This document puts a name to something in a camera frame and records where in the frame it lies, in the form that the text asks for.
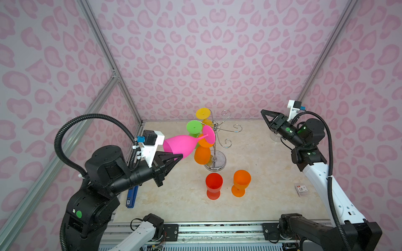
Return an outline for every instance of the black corrugated tube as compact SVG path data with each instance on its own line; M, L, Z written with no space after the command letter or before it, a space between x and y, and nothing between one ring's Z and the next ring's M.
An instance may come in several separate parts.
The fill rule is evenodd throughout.
M331 137L331 132L329 131L329 127L328 125L325 123L324 119L321 118L320 115L314 113L314 112L310 112L310 111L305 111L305 112L301 112L299 114L297 114L291 121L291 124L295 124L296 121L298 120L298 118L301 115L304 114L311 114L313 116L315 116L316 118L318 118L325 127L327 136L328 136L328 151L329 151L329 169L328 169L328 186L327 186L327 193L328 193L328 203L329 203L329 208L331 210L331 214L332 214L332 218L334 219L335 222L335 226L338 229L340 238L342 239L343 245L345 246L347 251L351 251L351 247L348 243L348 240L346 238L346 233L344 231L344 229L342 228L339 219L338 219L338 215L336 214L336 210L335 210L335 205L334 205L334 199L332 197L332 171L334 169L334 156L332 153L332 137Z
M88 173L85 171L84 168L82 168L81 166L79 166L78 164L72 162L69 158L67 158L67 156L64 154L63 149L62 149L62 140L64 135L66 134L66 132L75 124L86 120L86 119L93 119L93 118L101 118L101 119L105 119L107 121L110 121L114 124L116 124L118 127L120 127L126 134L127 136L130 138L130 140L133 142L134 145L138 145L138 142L135 140L133 134L127 129L127 127L125 127L125 125L123 125L120 121L118 121L117 119L110 117L108 115L105 114L99 114L99 113L90 113L90 114L84 114L81 116L78 116L76 118L73 118L72 120L68 121L66 124L64 124L60 130L58 131L56 138L54 139L54 150L56 152L57 157L59 157L59 159L64 162L66 165L74 168L75 170L79 171L80 174L82 175L82 177L84 178L84 180L82 181L82 187L85 187L86 185L88 185L89 183L89 179L88 179ZM135 162L135 158L136 158L136 152L137 151L133 151L130 157L130 161L129 161L129 167L131 169L133 169L133 165Z
M62 225L60 226L60 246L62 247L62 251L68 251L68 244L66 240L66 223L64 222L64 217L62 219Z

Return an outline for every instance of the orange goblet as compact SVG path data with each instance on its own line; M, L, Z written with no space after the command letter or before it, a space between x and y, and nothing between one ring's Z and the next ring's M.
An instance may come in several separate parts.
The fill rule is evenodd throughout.
M242 197L246 193L246 188L251 182L251 175L244 170L238 170L233 175L232 194L236 197Z

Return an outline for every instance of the blue tool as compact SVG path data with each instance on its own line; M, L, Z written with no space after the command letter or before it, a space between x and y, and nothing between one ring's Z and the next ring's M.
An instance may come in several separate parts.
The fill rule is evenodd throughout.
M127 208L133 208L135 203L135 198L137 197L138 186L135 186L133 189L129 189L127 193Z

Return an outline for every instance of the cable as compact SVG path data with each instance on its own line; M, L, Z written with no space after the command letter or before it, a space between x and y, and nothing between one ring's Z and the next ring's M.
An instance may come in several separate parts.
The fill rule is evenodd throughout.
M310 112L310 111L305 111L305 112L297 114L292 119L291 125L294 125L296 123L296 121L298 120L298 118L301 115L304 115L304 114L311 114L311 115L315 116L316 118L318 118L324 124L325 130L326 130L326 133L327 133L327 136L328 136L328 152L329 152L329 169L328 169L328 177L327 177L327 180L328 180L328 187L327 187L328 204L329 204L329 208L331 210L332 218L334 219L334 222L335 222L335 226L338 229L340 238L342 239L343 245L345 246L347 251L351 251L352 249L351 249L351 247L350 247L350 245L348 243L348 240L346 238L346 233L345 233L344 229L342 228L342 226L341 226L341 224L339 222L338 215L336 214L335 205L334 205L334 199L332 197L332 171L334 169L334 156L333 156L333 153L332 153L331 132L329 131L329 127L325 123L324 119L321 118L320 115L318 115L318 114L316 114L314 112Z
M73 118L72 120L70 120L70 121L68 121L67 123L65 123L65 124L60 128L60 130L58 131L58 133L56 134L56 137L55 137L55 139L54 139L54 150L55 150L55 152L56 152L56 155L59 157L59 159L60 159L63 163L65 163L66 165L68 165L68 166L70 166L70 167L72 167L72 168L74 168L75 170L77 170L77 171L80 172L80 174L81 174L82 177L84 178L84 180L82 181L81 188L82 188L82 187L85 187L86 185L89 184L88 173L85 171L84 168L82 168L80 165L78 165L78 164L72 162L72 161L64 154L63 149L62 149L62 141L63 141L63 137L64 137L64 135L66 134L66 132L67 132L73 125L75 125L75 124L77 124L77 123L79 123L79 122L81 122L81 121L83 121L83 120L93 119L93 118L105 119L105 120L108 120L108 121L110 121L110 122L116 124L118 127L120 127L120 128L127 134L127 136L130 138L130 140L133 142L134 145L135 145L135 144L138 145L138 142L136 143L136 140L135 140L134 136L133 136L132 133L127 129L127 127L125 127L125 125L123 125L123 124L122 124L120 121L118 121L117 119L115 119L115 118L113 118L113 117L110 117L110 116L108 116L108 115L105 115L105 114L99 114L99 113L84 114L84 115L78 116L78 117L76 117L76 118ZM130 165L129 165L129 167L131 167L131 168L132 168L133 165L134 165L134 161L135 161L135 157L136 157L136 155L133 155L133 153L136 154L136 151L135 151L135 152L133 151L132 154L131 154L131 157L130 157L130 162L129 162Z
M140 219L140 218L135 218L135 219L133 219L133 220L130 222L130 228L131 228L132 231L135 231L135 229L133 229L133 227L131 226L131 225L133 224L133 221L134 221L134 220L142 221L142 219Z
M278 229L278 239L275 241L275 242L273 242L273 241L271 241L270 239L269 239L269 230L268 230L268 241L270 242L270 243L273 243L273 244L276 244L276 243L278 243L279 242L279 239L280 239L280 231L279 231L279 229Z
M304 124L305 123L305 121L302 121L302 122L300 122L299 124L297 124L297 130L299 130L300 129L300 125L302 125L302 124Z
M163 237L163 240L161 240L157 245L152 245L152 247L157 247L157 246L159 246L162 242L165 241L166 236L167 236L167 233L166 233L166 232L163 232L162 235L161 235L161 237L160 237L160 239Z
M287 144L285 144L285 142L283 142L282 139L284 139L284 137L281 137L281 142L282 142L282 144L284 144L287 148L289 148L290 150L292 150L292 148L290 148Z
M68 251L68 244L66 240L66 224L64 222L64 217L62 219L62 224L60 226L60 246L62 247L62 251Z

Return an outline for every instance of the metal rail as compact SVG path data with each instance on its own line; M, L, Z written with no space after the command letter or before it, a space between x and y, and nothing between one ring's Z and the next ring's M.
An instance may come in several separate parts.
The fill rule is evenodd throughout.
M355 10L355 7L357 6L358 1L359 0L349 0L347 2L345 9L340 15L338 22L336 23L334 29L332 30L331 35L328 38L327 43L325 44L320 56L318 57L317 63L311 70L310 75L308 76L306 83L303 86L303 89L301 90L299 96L297 97L296 99L297 101L303 100L310 86L314 83L318 71L322 68L326 59L329 57L331 50L334 48L339 37L342 35L342 32L344 31L346 25L348 24L350 17L353 11Z

